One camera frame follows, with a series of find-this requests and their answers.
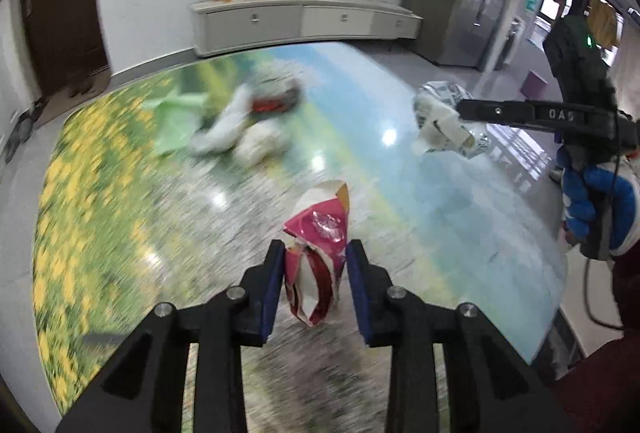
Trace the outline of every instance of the glossy table surface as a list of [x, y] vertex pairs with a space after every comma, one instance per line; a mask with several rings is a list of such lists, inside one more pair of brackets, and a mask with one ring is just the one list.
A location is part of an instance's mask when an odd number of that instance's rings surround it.
[[[292, 140], [282, 157], [245, 169], [229, 154], [153, 153], [145, 99], [178, 87], [209, 93], [220, 111], [260, 67], [303, 85], [300, 105], [279, 116]], [[61, 411], [156, 302], [201, 303], [238, 282], [300, 194], [328, 178], [348, 184], [349, 238], [396, 285], [434, 304], [476, 303], [531, 359], [566, 275], [556, 233], [527, 199], [548, 158], [526, 133], [501, 127], [489, 128], [490, 151], [474, 159], [415, 156], [414, 93], [349, 45], [288, 45], [160, 72], [71, 116], [34, 246], [40, 353]], [[252, 431], [346, 431], [354, 421], [383, 430], [389, 352], [364, 347], [347, 280], [330, 323], [314, 329], [290, 315], [283, 291], [270, 342], [247, 349], [243, 363]], [[194, 356], [186, 422], [193, 370]]]

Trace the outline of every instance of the blue glove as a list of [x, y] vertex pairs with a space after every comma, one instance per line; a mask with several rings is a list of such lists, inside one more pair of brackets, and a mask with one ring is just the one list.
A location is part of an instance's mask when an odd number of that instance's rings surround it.
[[[564, 168], [562, 194], [566, 206], [566, 226], [578, 240], [589, 234], [589, 225], [596, 210], [589, 200], [588, 188], [609, 193], [615, 164], [609, 162], [587, 166], [582, 173], [571, 168], [571, 159], [564, 147], [558, 150], [556, 162]], [[614, 256], [625, 254], [640, 238], [640, 182], [626, 158], [620, 159], [620, 169], [612, 199], [613, 222], [609, 248]]]

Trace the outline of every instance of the red and white wrapper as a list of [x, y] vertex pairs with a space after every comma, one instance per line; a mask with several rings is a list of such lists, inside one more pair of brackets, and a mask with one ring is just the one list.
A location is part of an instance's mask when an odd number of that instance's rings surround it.
[[341, 180], [308, 190], [284, 232], [294, 239], [285, 253], [285, 288], [291, 312], [315, 326], [335, 302], [347, 246], [349, 194]]

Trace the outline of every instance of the metal screw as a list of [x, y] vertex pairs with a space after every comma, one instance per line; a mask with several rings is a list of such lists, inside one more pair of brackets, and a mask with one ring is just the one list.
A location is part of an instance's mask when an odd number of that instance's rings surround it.
[[154, 314], [159, 318], [168, 316], [173, 311], [174, 311], [174, 308], [171, 306], [171, 303], [158, 303], [154, 307]]
[[393, 285], [386, 289], [386, 294], [391, 299], [402, 299], [404, 296], [406, 296], [406, 290], [403, 287]]
[[236, 301], [237, 299], [242, 299], [246, 294], [246, 290], [244, 290], [240, 286], [229, 287], [226, 289], [226, 297], [231, 299], [231, 301]]
[[474, 318], [478, 315], [478, 307], [473, 303], [463, 303], [460, 305], [460, 313], [465, 318]]

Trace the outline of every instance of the blue gripper pad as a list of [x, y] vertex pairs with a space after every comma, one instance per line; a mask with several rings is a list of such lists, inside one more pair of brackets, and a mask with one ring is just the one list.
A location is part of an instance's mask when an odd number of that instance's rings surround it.
[[369, 295], [367, 294], [364, 279], [366, 275], [364, 270], [368, 269], [369, 261], [364, 256], [360, 240], [351, 240], [347, 244], [346, 256], [353, 307], [356, 310], [356, 319], [358, 320], [358, 330], [364, 338], [364, 342], [370, 345], [373, 339], [373, 327], [369, 311]]
[[273, 332], [278, 300], [280, 299], [280, 288], [284, 278], [284, 244], [281, 241], [277, 244], [271, 243], [265, 263], [270, 267], [270, 271], [267, 289], [262, 297], [260, 314], [260, 335], [264, 343]]

